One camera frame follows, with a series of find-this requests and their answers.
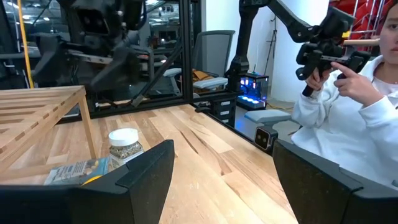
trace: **hair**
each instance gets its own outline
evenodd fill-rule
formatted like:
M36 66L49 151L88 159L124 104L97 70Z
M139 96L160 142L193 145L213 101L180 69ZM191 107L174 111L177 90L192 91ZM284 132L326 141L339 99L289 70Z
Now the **hair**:
M391 9L392 9L394 6L396 6L397 4L398 4L398 0L393 0L393 1L392 1L391 7L387 10L386 17L387 17L388 14L390 13Z

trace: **wooden tabletop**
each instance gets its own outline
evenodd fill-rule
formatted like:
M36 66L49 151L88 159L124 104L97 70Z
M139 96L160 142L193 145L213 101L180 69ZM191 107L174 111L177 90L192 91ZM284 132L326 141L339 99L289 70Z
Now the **wooden tabletop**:
M93 120L101 156L108 134L136 128L145 149L173 139L175 164L160 223L296 223L272 158L190 105ZM0 175L0 184L43 184L59 164L90 159L83 123L57 125Z

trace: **mesh chair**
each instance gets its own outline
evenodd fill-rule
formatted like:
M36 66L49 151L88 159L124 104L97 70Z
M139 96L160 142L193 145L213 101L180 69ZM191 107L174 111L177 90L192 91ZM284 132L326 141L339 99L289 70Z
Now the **mesh chair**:
M193 86L199 89L214 89L226 85L227 78L224 73L228 66L231 51L233 30L213 30L198 34L195 48L193 49L192 68L206 72L214 78L195 82ZM167 70L163 76L170 78L175 83L175 76L181 73L181 68Z

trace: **yellow pole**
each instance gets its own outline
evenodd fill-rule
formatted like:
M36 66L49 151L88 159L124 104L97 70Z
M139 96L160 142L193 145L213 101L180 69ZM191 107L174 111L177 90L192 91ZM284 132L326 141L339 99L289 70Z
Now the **yellow pole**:
M27 70L27 79L29 80L29 87L33 88L34 86L33 86L33 81L32 81L32 71L30 70L29 50L27 48L24 18L22 18L21 0L18 0L18 15L19 15L19 25L21 27L22 42L24 43L24 54L25 54L25 64L26 64L26 70Z

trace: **ceiling light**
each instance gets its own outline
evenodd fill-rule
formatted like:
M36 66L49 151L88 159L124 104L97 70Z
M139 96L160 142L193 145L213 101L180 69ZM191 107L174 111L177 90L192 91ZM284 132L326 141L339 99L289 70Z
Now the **ceiling light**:
M18 5L14 4L14 3L7 2L7 4L8 4L9 6L12 6L12 7L16 8L16 9L19 8Z

